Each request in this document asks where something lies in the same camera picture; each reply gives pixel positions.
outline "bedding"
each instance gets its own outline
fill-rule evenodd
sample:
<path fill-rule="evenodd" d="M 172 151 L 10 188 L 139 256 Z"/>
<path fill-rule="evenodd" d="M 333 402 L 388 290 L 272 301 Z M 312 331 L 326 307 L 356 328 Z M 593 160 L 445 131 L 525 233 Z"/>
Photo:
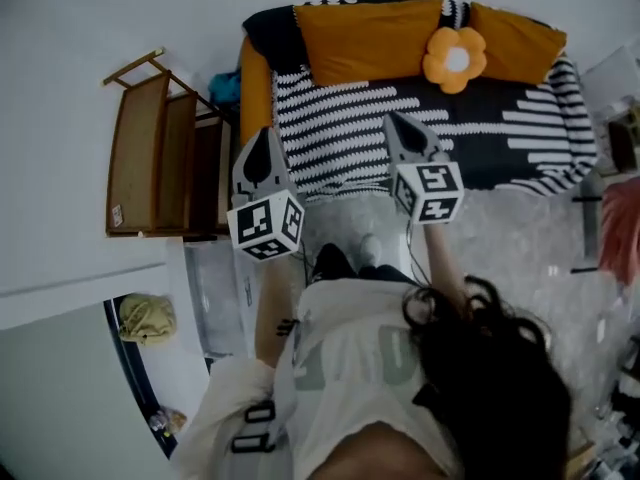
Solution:
<path fill-rule="evenodd" d="M 313 80 L 335 85 L 420 74 L 442 0 L 294 8 Z"/>
<path fill-rule="evenodd" d="M 393 110 L 417 118 L 439 135 L 459 163 L 467 189 L 552 196 L 579 183 L 597 161 L 577 71 L 567 57 L 558 58 L 537 86 L 481 77 L 462 93 L 448 95 L 417 76 L 320 87 L 311 76 L 293 6 L 283 9 L 276 10 L 279 23 L 288 25 L 277 37 L 295 45 L 286 55 L 278 53 L 277 41 L 266 41 L 267 15 L 260 17 L 261 25 L 250 18 L 245 29 L 272 70 L 273 124 L 291 177 L 308 203 L 388 194 L 382 118 Z M 469 17 L 469 4 L 445 0 L 439 26 L 460 29 Z"/>
<path fill-rule="evenodd" d="M 471 4 L 469 26 L 487 43 L 482 76 L 541 84 L 567 44 L 567 34 L 512 12 Z"/>

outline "yellow bag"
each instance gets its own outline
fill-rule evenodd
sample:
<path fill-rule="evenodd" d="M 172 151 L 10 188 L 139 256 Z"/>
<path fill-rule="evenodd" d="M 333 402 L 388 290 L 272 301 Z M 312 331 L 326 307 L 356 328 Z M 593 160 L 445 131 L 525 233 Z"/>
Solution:
<path fill-rule="evenodd" d="M 120 339 L 141 345 L 162 343 L 176 332 L 176 317 L 166 297 L 128 295 L 120 305 L 120 320 Z"/>

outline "flower-shaped cushion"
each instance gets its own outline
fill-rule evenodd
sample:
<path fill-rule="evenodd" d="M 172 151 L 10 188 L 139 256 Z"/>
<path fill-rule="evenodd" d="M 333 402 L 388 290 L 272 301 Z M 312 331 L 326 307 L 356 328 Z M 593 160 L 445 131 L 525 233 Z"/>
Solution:
<path fill-rule="evenodd" d="M 424 76 L 439 84 L 442 92 L 457 94 L 467 82 L 480 76 L 487 66 L 483 37 L 472 28 L 460 30 L 441 28 L 427 43 L 427 53 L 422 59 Z"/>

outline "black and white striped blanket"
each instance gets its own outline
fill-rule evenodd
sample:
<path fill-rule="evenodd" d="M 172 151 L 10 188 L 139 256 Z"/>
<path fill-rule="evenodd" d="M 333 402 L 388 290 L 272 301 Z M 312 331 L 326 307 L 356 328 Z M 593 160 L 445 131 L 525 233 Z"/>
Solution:
<path fill-rule="evenodd" d="M 445 1 L 460 27 L 466 4 Z M 273 76 L 274 123 L 307 202 L 388 194 L 383 116 L 397 110 L 429 125 L 460 165 L 468 189 L 538 196 L 579 183 L 597 161 L 577 72 L 566 57 L 530 86 L 478 78 L 446 95 L 423 77 L 316 86 L 308 66 Z"/>

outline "yellow cushion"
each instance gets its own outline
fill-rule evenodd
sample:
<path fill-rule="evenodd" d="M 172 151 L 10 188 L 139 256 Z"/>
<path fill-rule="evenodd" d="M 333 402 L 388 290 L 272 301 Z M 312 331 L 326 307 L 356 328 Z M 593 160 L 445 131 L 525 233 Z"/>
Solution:
<path fill-rule="evenodd" d="M 415 76 L 442 0 L 295 7 L 318 85 Z"/>
<path fill-rule="evenodd" d="M 482 76 L 541 84 L 567 44 L 567 34 L 524 16 L 473 2 L 469 26 L 487 43 Z"/>
<path fill-rule="evenodd" d="M 259 130 L 272 124 L 271 70 L 248 37 L 240 55 L 240 143 L 244 146 Z"/>
<path fill-rule="evenodd" d="M 422 60 L 424 76 L 440 84 L 444 93 L 462 92 L 467 82 L 480 76 L 486 67 L 486 46 L 483 37 L 472 28 L 440 28 L 427 43 L 427 53 Z"/>

